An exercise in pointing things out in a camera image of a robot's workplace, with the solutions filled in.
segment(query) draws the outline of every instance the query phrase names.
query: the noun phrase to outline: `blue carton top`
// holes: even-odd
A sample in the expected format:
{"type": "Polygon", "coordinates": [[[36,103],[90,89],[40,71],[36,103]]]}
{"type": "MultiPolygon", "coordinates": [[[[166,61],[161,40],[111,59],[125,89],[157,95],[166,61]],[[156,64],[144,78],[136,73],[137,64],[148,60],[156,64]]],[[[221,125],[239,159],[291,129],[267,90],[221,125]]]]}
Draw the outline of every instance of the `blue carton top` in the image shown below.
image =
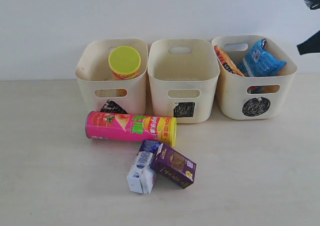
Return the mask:
{"type": "Polygon", "coordinates": [[[139,152],[150,152],[155,154],[158,147],[162,144],[162,142],[154,141],[154,140],[143,140],[139,152]]]}

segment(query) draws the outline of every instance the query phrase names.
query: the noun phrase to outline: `storage bin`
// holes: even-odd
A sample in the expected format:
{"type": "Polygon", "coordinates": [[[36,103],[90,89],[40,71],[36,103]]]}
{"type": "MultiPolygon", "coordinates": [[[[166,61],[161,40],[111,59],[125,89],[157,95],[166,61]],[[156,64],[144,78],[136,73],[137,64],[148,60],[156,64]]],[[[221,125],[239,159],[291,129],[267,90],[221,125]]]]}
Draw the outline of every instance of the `storage bin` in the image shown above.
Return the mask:
{"type": "Polygon", "coordinates": [[[146,71],[148,45],[139,39],[105,39],[90,43],[75,70],[88,112],[128,113],[143,115],[146,111],[146,71]],[[141,57],[139,76],[128,80],[114,80],[109,67],[109,54],[119,46],[136,49],[141,57]],[[125,96],[117,90],[125,89],[125,96]]]}
{"type": "Polygon", "coordinates": [[[211,114],[219,64],[202,39],[162,39],[151,45],[148,75],[153,112],[177,123],[200,123],[211,114]]]}
{"type": "Polygon", "coordinates": [[[232,61],[238,65],[252,46],[261,39],[267,39],[266,50],[278,60],[286,61],[285,67],[272,77],[242,77],[228,72],[220,65],[216,98],[221,111],[235,120],[269,119],[276,116],[285,102],[286,96],[295,77],[297,66],[271,39],[258,35],[222,36],[212,40],[227,52],[232,61]],[[242,47],[246,50],[226,50],[230,47],[242,47]],[[267,86],[269,93],[250,94],[251,86],[267,86]]]}

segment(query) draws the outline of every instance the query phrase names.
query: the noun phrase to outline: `yellow can lid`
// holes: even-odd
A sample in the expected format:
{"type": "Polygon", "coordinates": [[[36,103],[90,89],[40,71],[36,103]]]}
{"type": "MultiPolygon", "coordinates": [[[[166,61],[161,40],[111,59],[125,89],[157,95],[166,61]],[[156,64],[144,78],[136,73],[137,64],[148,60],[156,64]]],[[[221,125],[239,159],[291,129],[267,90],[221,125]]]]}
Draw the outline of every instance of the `yellow can lid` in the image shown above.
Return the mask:
{"type": "Polygon", "coordinates": [[[119,46],[109,55],[109,65],[113,72],[118,75],[130,75],[140,68],[140,54],[133,47],[119,46]]]}
{"type": "Polygon", "coordinates": [[[170,144],[173,148],[176,144],[176,136],[177,136],[177,119],[175,117],[171,118],[170,124],[170,144]]]}

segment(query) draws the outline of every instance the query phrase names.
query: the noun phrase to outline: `table surface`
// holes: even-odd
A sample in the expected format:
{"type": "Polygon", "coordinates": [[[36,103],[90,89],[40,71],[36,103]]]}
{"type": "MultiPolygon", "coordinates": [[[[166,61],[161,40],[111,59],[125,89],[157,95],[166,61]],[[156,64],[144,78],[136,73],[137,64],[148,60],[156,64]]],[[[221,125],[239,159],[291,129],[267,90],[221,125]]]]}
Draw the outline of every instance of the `table surface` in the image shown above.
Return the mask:
{"type": "Polygon", "coordinates": [[[206,122],[179,124],[195,183],[159,176],[149,195],[126,181],[139,143],[86,137],[75,80],[4,81],[0,95],[2,226],[320,224],[320,74],[298,74],[272,119],[232,120],[214,102],[206,122]]]}

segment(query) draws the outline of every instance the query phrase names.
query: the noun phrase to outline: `pink snack can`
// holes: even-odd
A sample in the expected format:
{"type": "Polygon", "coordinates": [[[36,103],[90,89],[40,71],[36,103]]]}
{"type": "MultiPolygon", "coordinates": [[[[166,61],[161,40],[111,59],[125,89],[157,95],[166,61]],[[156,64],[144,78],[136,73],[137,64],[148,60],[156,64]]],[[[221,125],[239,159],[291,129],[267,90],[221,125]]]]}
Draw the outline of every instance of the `pink snack can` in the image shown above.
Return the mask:
{"type": "Polygon", "coordinates": [[[156,140],[173,147],[176,131],[175,117],[92,111],[85,122],[85,133],[89,139],[131,142],[156,140]]]}

